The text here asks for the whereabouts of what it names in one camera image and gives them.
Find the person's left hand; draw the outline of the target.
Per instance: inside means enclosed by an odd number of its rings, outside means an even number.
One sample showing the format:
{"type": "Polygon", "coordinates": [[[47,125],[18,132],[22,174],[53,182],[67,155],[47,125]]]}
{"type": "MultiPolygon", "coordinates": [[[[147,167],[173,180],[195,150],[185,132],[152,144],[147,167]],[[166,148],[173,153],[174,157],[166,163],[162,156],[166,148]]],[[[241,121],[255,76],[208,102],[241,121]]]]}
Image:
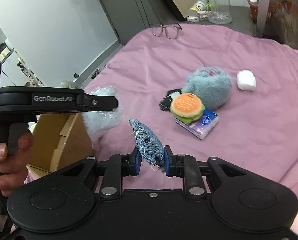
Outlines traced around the person's left hand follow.
{"type": "Polygon", "coordinates": [[[0,143],[0,191],[8,197],[15,189],[24,184],[27,178],[27,164],[31,159],[33,135],[30,132],[18,139],[18,150],[14,155],[8,155],[5,143],[0,143]]]}

